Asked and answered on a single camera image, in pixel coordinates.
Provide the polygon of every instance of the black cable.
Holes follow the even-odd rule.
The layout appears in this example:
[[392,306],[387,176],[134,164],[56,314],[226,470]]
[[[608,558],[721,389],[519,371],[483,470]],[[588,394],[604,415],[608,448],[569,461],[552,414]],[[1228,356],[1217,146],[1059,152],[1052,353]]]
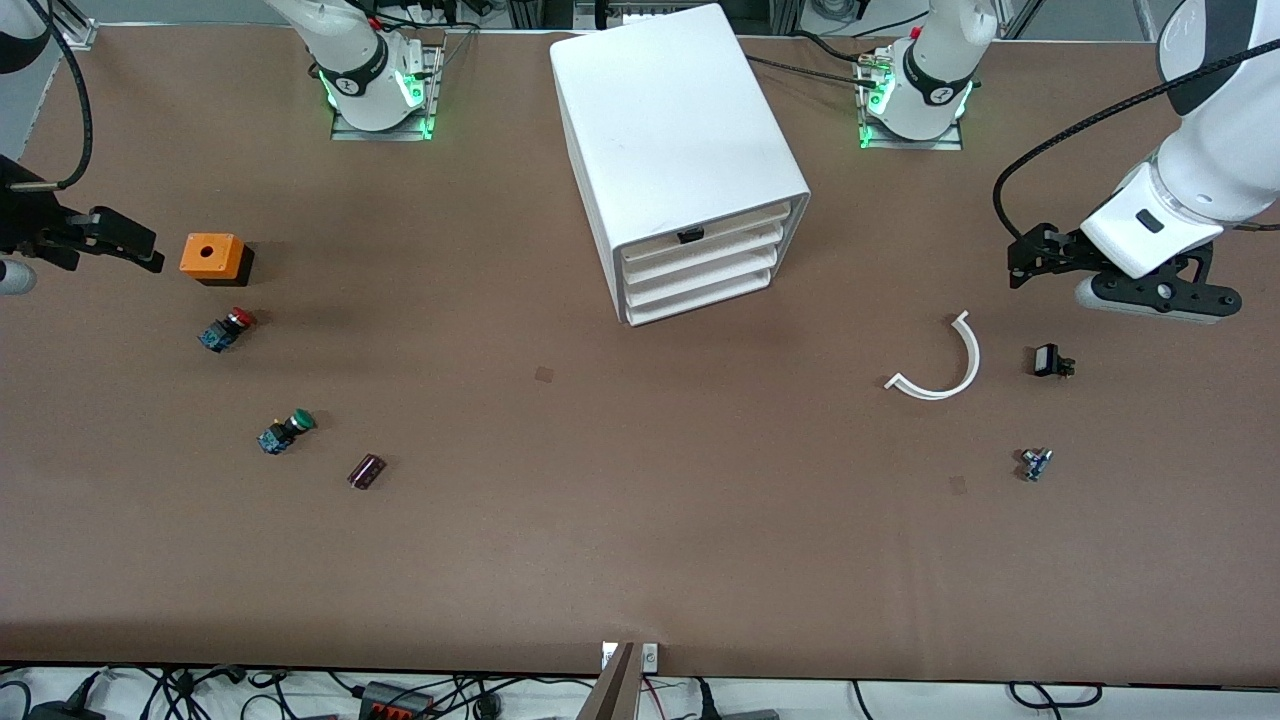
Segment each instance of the black cable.
[[719,710],[716,710],[716,697],[712,696],[712,687],[703,678],[694,679],[698,680],[698,689],[703,693],[701,720],[719,720]]
[[[58,49],[63,51],[63,58],[67,59],[67,69],[72,73],[72,79],[76,82],[76,95],[79,96],[81,104],[81,126],[83,129],[83,138],[81,141],[81,159],[76,164],[76,169],[72,174],[67,176],[67,179],[60,179],[56,183],[58,190],[67,190],[68,187],[76,184],[84,176],[84,170],[88,169],[88,160],[93,155],[93,114],[88,106],[88,88],[84,86],[84,76],[81,74],[79,63],[76,61],[76,55],[72,49],[67,45],[67,40],[63,38],[61,31],[54,26],[54,19],[40,6],[37,0],[27,0],[31,9],[36,12],[36,15],[45,23],[49,28],[49,35],[54,36],[54,42],[58,44]],[[47,190],[47,187],[23,187],[37,183],[14,183],[9,186],[9,190],[15,192],[31,192]]]
[[918,13],[915,15],[911,15],[910,18],[906,18],[905,20],[897,20],[896,23],[890,23],[887,26],[873,27],[872,29],[864,29],[863,32],[855,32],[854,35],[849,35],[849,36],[845,36],[845,37],[849,37],[850,40],[852,40],[855,37],[867,37],[868,35],[877,33],[877,32],[879,32],[882,29],[888,29],[891,27],[904,26],[906,23],[914,23],[915,20],[918,20],[918,19],[920,19],[924,15],[928,15],[928,14],[929,14],[929,12],[925,10],[923,13]]
[[863,700],[863,688],[858,684],[858,680],[851,680],[854,683],[854,697],[858,698],[858,710],[863,711],[863,717],[867,720],[876,720],[872,717],[872,711],[867,710],[867,701]]
[[23,683],[22,680],[8,680],[0,683],[0,691],[5,688],[18,688],[19,691],[22,691],[23,696],[22,717],[19,717],[18,720],[27,720],[27,716],[31,715],[31,685]]
[[[1032,702],[1029,700],[1024,700],[1023,696],[1018,694],[1018,685],[1030,685],[1036,688],[1036,692],[1038,692],[1041,697],[1044,698],[1044,702]],[[1034,710],[1037,712],[1039,712],[1041,710],[1050,710],[1053,712],[1053,720],[1062,720],[1064,710],[1079,710],[1082,707],[1089,707],[1097,705],[1098,701],[1102,700],[1102,685],[1088,685],[1088,687],[1093,688],[1093,696],[1076,702],[1062,702],[1053,700],[1053,696],[1048,694],[1048,691],[1044,689],[1044,685],[1027,680],[1014,680],[1009,683],[1009,693],[1014,697],[1014,701],[1018,705],[1021,705],[1023,707]]]
[[248,706],[255,700],[269,700],[269,701],[274,702],[276,705],[276,707],[280,708],[280,720],[287,720],[288,719],[288,715],[284,714],[284,706],[280,705],[280,701],[275,700],[275,696],[269,694],[269,693],[259,693],[259,694],[252,696],[248,700],[246,700],[244,705],[241,706],[241,720],[244,720],[244,714],[248,711]]
[[343,683],[343,682],[342,682],[342,678],[339,678],[339,676],[338,676],[338,674],[337,674],[337,673],[334,673],[333,670],[325,670],[325,674],[328,674],[328,675],[329,675],[329,678],[332,678],[332,679],[333,679],[333,682],[338,683],[338,685],[339,685],[339,687],[340,687],[342,689],[344,689],[344,691],[347,691],[348,693],[351,693],[351,697],[357,697],[357,694],[356,694],[356,685],[348,685],[347,683]]
[[791,35],[794,35],[795,37],[804,37],[804,38],[812,40],[818,47],[822,47],[823,53],[831,55],[832,58],[836,58],[837,60],[844,60],[846,63],[856,63],[858,61],[858,55],[849,55],[846,53],[841,53],[840,50],[836,50],[831,45],[827,45],[826,40],[818,37],[817,35],[814,35],[814,33],[812,33],[812,32],[809,32],[806,29],[797,29],[797,31],[792,32]]
[[1120,102],[1116,102],[1115,105],[1111,105],[1105,110],[1100,110],[1089,115],[1088,118],[1084,118],[1083,120],[1075,123],[1074,126],[1064,129],[1062,132],[1055,135],[1053,137],[1028,150],[1027,154],[1024,154],[1021,158],[1010,163],[1010,165],[1005,168],[1005,172],[1000,173],[1000,177],[996,178],[996,186],[991,191],[991,201],[996,208],[996,217],[1000,218],[1000,224],[1005,225],[1005,229],[1009,231],[1009,234],[1014,236],[1015,241],[1024,243],[1037,255],[1046,258],[1048,260],[1053,260],[1055,263],[1061,263],[1062,261],[1061,255],[1056,255],[1042,247],[1036,246],[1032,242],[1028,242],[1027,238],[1023,237],[1023,233],[1014,225],[1014,223],[1009,219],[1009,215],[1005,213],[1005,204],[1004,204],[1005,183],[1009,182],[1009,178],[1011,178],[1014,173],[1016,173],[1019,169],[1023,168],[1023,165],[1030,163],[1034,158],[1037,158],[1050,147],[1053,147],[1055,145],[1062,142],[1064,140],[1074,135],[1089,129],[1091,127],[1101,123],[1102,120],[1112,115],[1117,115],[1128,110],[1129,108],[1140,105],[1153,97],[1160,97],[1161,95],[1165,95],[1171,90],[1176,90],[1204,76],[1213,74],[1224,68],[1230,68],[1231,65],[1238,65],[1251,58],[1257,58],[1258,55],[1262,55],[1265,53],[1271,53],[1272,50],[1276,49],[1280,49],[1280,40],[1263,42],[1262,45],[1258,45],[1256,47],[1251,47],[1248,50],[1236,53],[1235,55],[1230,55],[1228,58],[1222,58],[1221,60],[1210,63],[1198,70],[1176,77],[1169,82],[1162,82],[1152,88],[1139,92],[1138,95],[1121,100]]
[[810,76],[822,79],[832,79],[836,82],[846,82],[849,85],[856,85],[859,87],[876,87],[876,83],[869,79],[858,79],[845,76],[836,76],[831,73],[823,73],[818,70],[810,70],[809,68],[797,68],[796,65],[787,65],[786,63],[778,63],[777,60],[767,60],[764,58],[756,58],[755,55],[746,55],[746,59],[753,63],[760,63],[762,65],[769,65],[772,68],[781,68],[783,70],[791,70],[792,73],[800,73],[803,76]]
[[[259,680],[257,679],[259,675],[266,675],[268,679],[266,680]],[[289,671],[284,670],[282,667],[282,669],[276,669],[276,670],[259,670],[257,673],[253,673],[252,675],[250,675],[246,679],[248,680],[248,684],[253,685],[255,688],[257,688],[260,691],[265,691],[266,688],[270,688],[273,685],[279,685],[288,676],[289,676]]]
[[289,717],[289,720],[298,720],[298,714],[293,712],[289,707],[289,701],[284,700],[284,688],[279,683],[275,684],[275,697],[280,701],[280,710]]
[[[901,26],[901,24],[913,23],[913,22],[915,22],[915,20],[918,20],[918,19],[920,19],[924,15],[928,15],[928,14],[929,14],[929,12],[925,10],[923,13],[911,15],[910,18],[906,18],[905,20],[897,20],[896,23],[890,23],[887,26],[879,26],[879,27],[873,27],[872,29],[864,29],[863,32],[858,32],[858,33],[847,36],[847,38],[852,40],[855,37],[867,37],[868,35],[874,35],[874,33],[877,33],[877,32],[879,32],[882,29],[888,29],[891,27],[897,27],[897,26]],[[792,32],[791,35],[795,36],[795,37],[804,37],[806,40],[812,40],[818,47],[822,47],[823,53],[831,55],[832,58],[837,58],[837,59],[844,60],[846,63],[856,63],[858,61],[858,55],[850,55],[847,53],[841,53],[840,50],[836,50],[831,45],[827,45],[827,41],[823,40],[822,36],[814,35],[814,33],[812,33],[812,32],[809,32],[806,29],[797,29],[797,31]]]
[[[535,683],[541,683],[544,685],[558,685],[561,683],[573,683],[576,685],[582,685],[584,688],[589,688],[589,689],[595,687],[594,684],[588,683],[586,680],[580,680],[577,678],[526,678],[526,679],[532,680]],[[654,683],[654,687],[660,691],[660,689],[664,689],[664,688],[675,688],[675,687],[678,687],[678,685],[659,685],[659,684]]]
[[79,712],[84,710],[84,706],[88,705],[88,693],[93,691],[93,682],[97,680],[97,676],[101,674],[102,674],[101,670],[95,670],[92,675],[81,680],[81,684],[79,687],[76,688],[76,692],[73,692],[72,696],[67,698],[67,707],[69,707],[72,712]]

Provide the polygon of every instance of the brown tabletop surface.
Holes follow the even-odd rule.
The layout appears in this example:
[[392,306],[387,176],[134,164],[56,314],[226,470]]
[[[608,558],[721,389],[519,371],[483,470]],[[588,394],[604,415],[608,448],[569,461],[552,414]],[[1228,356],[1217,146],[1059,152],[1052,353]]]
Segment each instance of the brown tabletop surface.
[[[1079,275],[1009,290],[991,209],[1010,160],[1156,81],[1151,46],[993,47],[963,152],[859,150],[847,86],[756,68],[813,190],[791,251],[768,290],[634,329],[559,37],[472,38],[435,140],[362,143],[328,140],[289,29],[101,33],[63,202],[169,264],[41,265],[0,304],[0,657],[590,673],[621,638],[664,674],[1280,679],[1276,240],[1219,242],[1245,305],[1197,327],[1084,310]],[[1161,100],[1053,149],[1014,220],[1074,228],[1175,123]],[[64,70],[23,163],[78,151]],[[247,288],[178,272],[196,231],[257,249]],[[268,322],[211,354],[232,305]],[[961,310],[974,384],[886,391],[960,378]],[[1028,374],[1046,342],[1075,378]],[[264,455],[298,406],[320,428]],[[366,452],[390,466],[358,492]]]

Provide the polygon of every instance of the capacitor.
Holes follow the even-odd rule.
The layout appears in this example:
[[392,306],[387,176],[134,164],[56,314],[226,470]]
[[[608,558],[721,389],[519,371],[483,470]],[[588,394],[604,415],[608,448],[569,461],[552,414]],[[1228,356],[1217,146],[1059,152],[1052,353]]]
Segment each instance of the capacitor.
[[374,479],[387,468],[387,461],[376,455],[366,455],[360,465],[347,475],[347,482],[356,489],[369,489]]

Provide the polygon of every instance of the metal frame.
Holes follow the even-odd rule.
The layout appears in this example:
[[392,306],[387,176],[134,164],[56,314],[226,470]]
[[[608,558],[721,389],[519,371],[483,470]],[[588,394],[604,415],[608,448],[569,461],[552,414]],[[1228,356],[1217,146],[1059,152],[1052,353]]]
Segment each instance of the metal frame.
[[[1016,15],[1012,15],[1007,23],[1001,23],[1005,29],[1005,33],[1001,37],[1005,40],[1018,40],[1021,37],[1023,33],[1027,32],[1027,26],[1032,24],[1032,20],[1036,19],[1036,13],[1039,13],[1043,5],[1044,0],[1027,0],[1027,4],[1023,5],[1023,9],[1019,10]],[[1001,3],[1000,6],[1005,9],[1007,3]]]
[[97,20],[86,15],[72,0],[51,0],[54,24],[72,50],[88,50],[97,40]]
[[635,720],[644,678],[645,652],[636,643],[620,643],[600,679],[586,696],[577,720]]

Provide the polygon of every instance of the orange box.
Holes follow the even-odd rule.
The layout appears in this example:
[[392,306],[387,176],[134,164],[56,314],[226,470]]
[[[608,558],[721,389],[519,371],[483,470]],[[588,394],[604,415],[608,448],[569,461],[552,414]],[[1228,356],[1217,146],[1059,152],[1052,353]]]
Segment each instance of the orange box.
[[244,287],[253,250],[230,233],[195,232],[187,236],[178,268],[202,284]]

